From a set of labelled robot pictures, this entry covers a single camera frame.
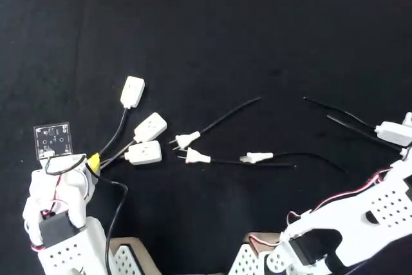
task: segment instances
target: power outlet adapter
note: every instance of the power outlet adapter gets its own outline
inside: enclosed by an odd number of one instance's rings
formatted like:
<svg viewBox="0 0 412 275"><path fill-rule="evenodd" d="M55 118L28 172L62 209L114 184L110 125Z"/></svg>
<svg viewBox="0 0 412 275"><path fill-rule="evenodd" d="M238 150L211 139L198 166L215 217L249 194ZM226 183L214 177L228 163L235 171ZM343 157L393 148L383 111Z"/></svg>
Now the power outlet adapter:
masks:
<svg viewBox="0 0 412 275"><path fill-rule="evenodd" d="M144 80L138 77L127 77L120 101L125 109L135 108L139 104L144 90Z"/></svg>
<svg viewBox="0 0 412 275"><path fill-rule="evenodd" d="M153 141L166 128L166 121L155 112L136 127L134 140L137 143Z"/></svg>
<svg viewBox="0 0 412 275"><path fill-rule="evenodd" d="M162 161L162 150L158 141L135 144L129 147L124 158L133 165L152 164Z"/></svg>

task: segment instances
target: black cable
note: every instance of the black cable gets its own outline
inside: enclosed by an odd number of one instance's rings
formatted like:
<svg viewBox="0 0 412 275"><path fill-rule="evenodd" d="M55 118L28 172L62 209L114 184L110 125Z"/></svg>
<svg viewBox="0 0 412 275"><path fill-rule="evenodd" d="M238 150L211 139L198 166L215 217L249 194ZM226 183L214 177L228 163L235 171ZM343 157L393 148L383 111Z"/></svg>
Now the black cable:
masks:
<svg viewBox="0 0 412 275"><path fill-rule="evenodd" d="M338 112L341 112L341 113L343 113L343 114L346 114L347 116L349 116L349 117L355 119L356 121L360 122L362 125L364 125L364 126L366 126L366 127L369 127L369 128L371 128L371 129L375 129L375 126L372 126L371 124L368 124L367 122L363 121L362 119L360 119L359 117L355 116L354 114L349 113L348 111L345 111L344 109L340 109L340 108L337 108L336 106L331 106L330 104L326 104L326 103L323 103L323 102L321 102L321 101L314 100L314 99L311 99L311 98L308 98L308 97L303 97L303 100L307 100L307 101L309 101L309 102L312 102L312 103L314 103L314 104L317 104L318 106L322 106L323 108L326 108L326 109L333 109L333 110L335 110L335 111L338 111Z"/></svg>
<svg viewBox="0 0 412 275"><path fill-rule="evenodd" d="M381 139L379 139L379 138L375 138L375 137L367 134L366 132L363 132L362 130L359 130L359 129L355 128L355 127L352 127L352 126L349 125L349 124L344 123L343 121L341 121L341 120L339 120L339 119L336 119L336 118L333 117L333 116L327 115L327 117L328 117L330 120L336 122L337 124L339 124L339 125L341 125L341 126L344 126L344 127L348 128L348 129L352 130L353 132L358 133L358 134L361 135L362 137L368 138L368 139L370 139L371 141L374 141L374 142L379 143L379 144L381 144L381 145L385 145L386 147L392 149L393 151L396 151L397 153L399 153L399 152L402 150L401 147L392 145L392 144L390 144L389 142L383 141L383 140L381 140Z"/></svg>
<svg viewBox="0 0 412 275"><path fill-rule="evenodd" d="M109 142L107 142L107 144L98 152L100 157L108 150L108 148L111 146L111 144L118 138L120 132L122 132L122 129L123 129L124 124L126 122L127 111L129 111L129 109L125 108L124 111L123 111L122 119L120 119L120 124L118 125L115 134L112 136L112 138L109 140Z"/></svg>
<svg viewBox="0 0 412 275"><path fill-rule="evenodd" d="M409 152L411 151L411 148L412 148L412 143L410 143L410 145L407 146L406 154L405 154L405 157L402 159L402 161L406 161L407 157L409 156Z"/></svg>
<svg viewBox="0 0 412 275"><path fill-rule="evenodd" d="M105 182L105 183L111 184L111 185L117 185L117 186L119 186L119 187L121 187L121 188L123 189L123 197L122 197L121 201L119 202L119 204L118 204L118 206L117 206L117 209L116 209L116 211L115 211L115 214L113 215L113 219L112 219L112 221L111 221L111 223L110 223L108 233L107 233L107 235L106 235L106 248L105 248L105 250L104 250L104 261L105 261L105 263L106 263L106 270L107 270L107 272L108 272L108 275L111 275L110 265L109 265L109 248L110 248L111 234L112 234L112 232L113 232L113 228L114 228L114 226L115 226L115 224L116 224L116 221L117 221L118 215L119 215L119 213L120 213L120 210L121 210L121 208L122 208L122 206L123 206L123 204L124 204L124 202L125 202L125 200L126 200L126 196L127 196L127 192L129 191L129 188L127 188L127 186L126 186L125 184L123 184L123 183L115 182L114 180L108 180L108 179L106 179L106 178L104 178L104 177L102 177L102 176L100 176L100 175L97 175L96 173L93 172L93 170L90 168L90 166L89 166L88 164L86 164L86 167L87 167L87 169L89 170L89 172L90 172L95 178L97 178L97 179L99 179L99 180L101 180L101 181L103 181L103 182Z"/></svg>
<svg viewBox="0 0 412 275"><path fill-rule="evenodd" d="M131 142L129 142L125 147L123 147L120 151L118 151L114 156L112 156L111 158L107 159L104 161L104 163L101 166L101 170L103 170L105 167L107 167L108 165L110 165L110 163L112 163L114 160L116 160L119 156L123 155L123 153L127 150L127 148L134 144L135 140L132 140Z"/></svg>
<svg viewBox="0 0 412 275"><path fill-rule="evenodd" d="M339 164L336 164L335 162L332 162L331 160L329 160L329 159L327 159L327 158L325 158L321 155L315 154L315 153L292 153L292 152L274 153L273 154L273 159L286 157L286 156L307 156L307 157L316 158L316 159L319 159L323 162L326 162L330 166L334 167L336 170L338 170L338 171L340 171L344 174L348 174L348 172L344 168L342 168Z"/></svg>
<svg viewBox="0 0 412 275"><path fill-rule="evenodd" d="M294 164L279 163L279 164L248 164L246 162L232 161L232 160L220 160L211 159L211 162L215 164L233 164L237 166L252 166L252 167L296 167Z"/></svg>
<svg viewBox="0 0 412 275"><path fill-rule="evenodd" d="M222 117L218 118L217 120L215 120L212 124L208 125L206 128L202 129L200 131L200 134L204 134L205 132L207 132L208 130L212 129L214 126L218 125L220 122L222 122L223 120L229 118L230 116L232 116L233 114L235 114L237 111L243 109L244 107L248 106L249 104L255 103L256 101L259 101L261 98L257 97L255 99L246 101L244 103L242 103L240 106L232 109L231 111L229 111L228 113L224 114Z"/></svg>
<svg viewBox="0 0 412 275"><path fill-rule="evenodd" d="M86 156L83 155L78 161L76 161L75 164L73 164L72 166L70 166L70 167L68 167L68 168L66 168L66 169L64 169L64 170L62 170L62 171L58 171L58 172L48 172L47 170L48 170L48 168L49 168L50 161L51 161L51 158L49 157L49 160L47 161L47 163L46 163L46 165L45 165L45 167L44 167L44 172L46 172L47 175L53 175L53 176L55 176L55 175L62 175L62 174L64 174L64 173L67 173L67 172L75 169L75 168L78 167L79 165L81 165L81 163L83 163L83 160L84 160L85 158L86 158Z"/></svg>

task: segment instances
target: red wire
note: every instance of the red wire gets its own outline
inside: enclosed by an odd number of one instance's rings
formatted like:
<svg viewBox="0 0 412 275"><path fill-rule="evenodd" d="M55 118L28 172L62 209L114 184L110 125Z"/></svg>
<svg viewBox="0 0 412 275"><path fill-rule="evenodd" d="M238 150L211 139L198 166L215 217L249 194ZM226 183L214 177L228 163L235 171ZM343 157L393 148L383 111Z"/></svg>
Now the red wire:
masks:
<svg viewBox="0 0 412 275"><path fill-rule="evenodd" d="M348 195L351 195L351 194L355 194L355 193L362 192L363 190L367 189L367 188L370 187L371 185L375 184L375 181L377 181L377 180L378 180L379 182L383 181L383 179L380 177L380 174L381 174L381 173L384 173L384 172L388 172L389 170L390 170L390 168L389 168L389 169L382 169L382 170L377 171L375 174L373 174L373 176L372 176L363 186L359 187L358 189L355 189L355 190L352 190L352 191L345 191L345 192L343 192L343 193L338 193L338 194L335 194L335 195L333 195L333 196L331 196L331 197L323 200L321 203L318 204L317 207L315 207L315 209L314 209L313 211L318 210L318 209L319 209L320 207L322 207L325 203L327 203L327 202L329 202L329 201L331 201L331 200L333 200L333 199L340 198L340 197L342 197L342 196L348 196Z"/></svg>
<svg viewBox="0 0 412 275"><path fill-rule="evenodd" d="M35 246L33 244L31 244L30 247L32 248L32 251L35 251L35 252L39 252L39 251L42 251L44 249L44 246Z"/></svg>
<svg viewBox="0 0 412 275"><path fill-rule="evenodd" d="M57 197L56 197L57 196L57 186L60 184L61 179L62 179L62 175L60 174L59 179L57 180L57 183L56 183L56 187L54 189L53 200L57 199ZM55 205L55 202L53 202L53 204L51 205L51 208L50 208L49 211L46 211L46 212L43 213L43 216L48 216L52 212L52 210L54 208L54 205Z"/></svg>
<svg viewBox="0 0 412 275"><path fill-rule="evenodd" d="M277 245L277 243L272 244L272 243L268 243L266 241L261 240L260 238L258 238L257 236L254 236L253 234L249 235L248 237L249 239L249 244L252 247L253 251L258 254L258 250L256 249L256 246L253 244L252 240L254 240L256 243L259 243L261 245L265 245L268 247L275 247Z"/></svg>

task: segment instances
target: black fabric surface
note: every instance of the black fabric surface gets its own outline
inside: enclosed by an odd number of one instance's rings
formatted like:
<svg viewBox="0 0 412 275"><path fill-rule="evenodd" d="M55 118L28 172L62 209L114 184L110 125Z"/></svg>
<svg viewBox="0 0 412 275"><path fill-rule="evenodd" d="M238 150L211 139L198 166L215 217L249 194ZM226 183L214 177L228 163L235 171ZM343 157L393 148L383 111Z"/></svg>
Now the black fabric surface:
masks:
<svg viewBox="0 0 412 275"><path fill-rule="evenodd" d="M154 111L169 127L161 163L108 170L129 186L115 236L139 237L164 274L228 270L247 232L282 231L289 210L358 187L398 158L302 98L372 124L401 121L411 109L411 21L412 0L0 0L2 274L42 274L21 218L39 166L33 126L70 121L75 152L91 154L116 129L127 75L147 88L118 145ZM192 146L234 160L313 151L348 174L310 158L283 160L297 169L188 166L167 145L256 96ZM88 208L105 229L119 198L98 185ZM370 274L400 274L409 240Z"/></svg>

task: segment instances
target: metal prong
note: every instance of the metal prong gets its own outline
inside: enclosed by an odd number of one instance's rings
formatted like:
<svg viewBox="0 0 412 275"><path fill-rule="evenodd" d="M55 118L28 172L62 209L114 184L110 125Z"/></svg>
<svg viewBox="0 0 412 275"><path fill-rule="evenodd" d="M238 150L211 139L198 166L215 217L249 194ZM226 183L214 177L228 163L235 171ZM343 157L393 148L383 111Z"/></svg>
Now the metal prong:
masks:
<svg viewBox="0 0 412 275"><path fill-rule="evenodd" d="M239 158L239 160L242 161L242 162L251 163L249 156L242 156L242 157Z"/></svg>

